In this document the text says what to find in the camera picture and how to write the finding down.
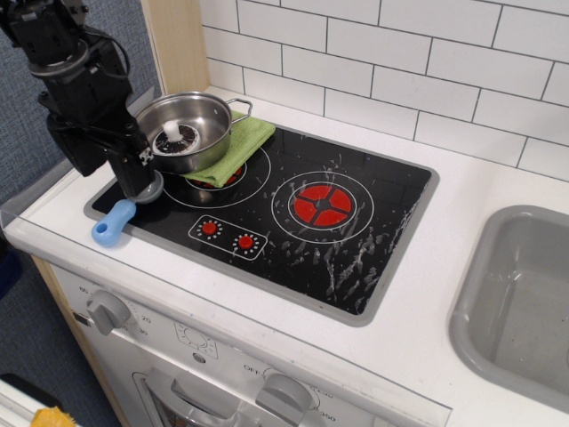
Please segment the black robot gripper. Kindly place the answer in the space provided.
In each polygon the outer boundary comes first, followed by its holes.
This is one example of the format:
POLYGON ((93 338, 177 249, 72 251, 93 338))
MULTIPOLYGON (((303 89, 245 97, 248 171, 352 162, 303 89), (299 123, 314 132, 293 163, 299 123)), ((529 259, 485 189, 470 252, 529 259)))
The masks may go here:
POLYGON ((78 66, 41 79, 47 129, 83 177, 109 162, 127 198, 155 180, 147 138, 126 107, 132 87, 124 67, 78 66))

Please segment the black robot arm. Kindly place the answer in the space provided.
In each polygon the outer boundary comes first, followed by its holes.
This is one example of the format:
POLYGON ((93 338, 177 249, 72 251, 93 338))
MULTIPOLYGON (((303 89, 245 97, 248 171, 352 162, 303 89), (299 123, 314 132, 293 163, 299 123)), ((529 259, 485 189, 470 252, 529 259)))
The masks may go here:
POLYGON ((88 11, 80 1, 3 1, 1 29, 44 82, 46 125, 72 166, 88 176, 109 163, 125 197, 149 203, 164 181, 126 107, 130 62, 113 37, 86 26, 88 11))

